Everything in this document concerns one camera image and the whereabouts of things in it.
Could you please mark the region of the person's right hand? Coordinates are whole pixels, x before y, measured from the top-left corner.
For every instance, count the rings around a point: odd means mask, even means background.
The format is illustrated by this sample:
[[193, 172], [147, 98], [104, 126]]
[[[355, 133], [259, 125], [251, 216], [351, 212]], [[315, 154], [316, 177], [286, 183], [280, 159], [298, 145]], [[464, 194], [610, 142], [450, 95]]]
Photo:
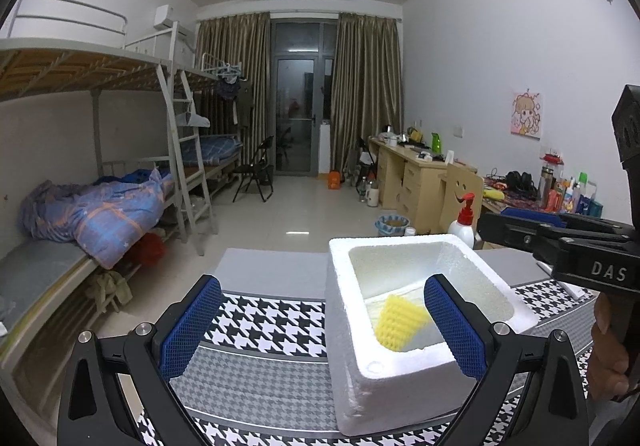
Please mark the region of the person's right hand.
[[601, 292], [594, 304], [594, 323], [591, 336], [593, 347], [588, 360], [589, 394], [594, 400], [612, 400], [629, 391], [628, 354], [617, 340], [611, 327], [611, 303]]

